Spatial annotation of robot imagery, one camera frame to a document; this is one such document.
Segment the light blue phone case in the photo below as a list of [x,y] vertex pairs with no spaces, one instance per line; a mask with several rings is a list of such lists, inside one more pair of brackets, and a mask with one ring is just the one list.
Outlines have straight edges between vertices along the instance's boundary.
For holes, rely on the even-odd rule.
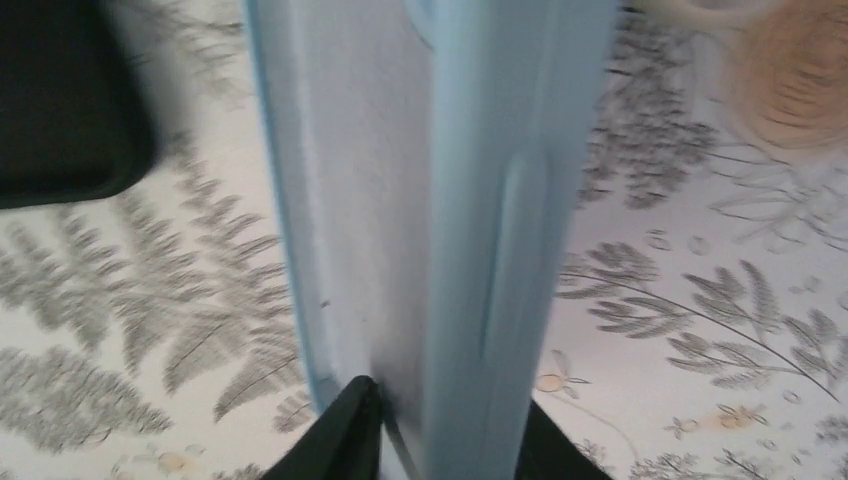
[[379,479],[515,479],[614,1],[249,1],[318,417],[378,385]]

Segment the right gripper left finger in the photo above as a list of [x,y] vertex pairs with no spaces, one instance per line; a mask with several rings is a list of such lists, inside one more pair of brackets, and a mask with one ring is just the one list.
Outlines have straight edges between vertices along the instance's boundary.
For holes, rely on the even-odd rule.
[[377,480],[382,403],[377,383],[354,377],[262,480]]

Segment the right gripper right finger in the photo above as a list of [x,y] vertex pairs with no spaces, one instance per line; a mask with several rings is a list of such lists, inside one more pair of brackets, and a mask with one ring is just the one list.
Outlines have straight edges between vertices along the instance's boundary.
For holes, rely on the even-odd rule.
[[515,472],[516,480],[611,480],[583,455],[532,401]]

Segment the black phone case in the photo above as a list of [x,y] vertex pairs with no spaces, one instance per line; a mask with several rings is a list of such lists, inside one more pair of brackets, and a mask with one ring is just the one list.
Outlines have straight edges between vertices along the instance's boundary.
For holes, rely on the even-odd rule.
[[2,2],[2,209],[117,195],[153,169],[158,152],[104,2]]

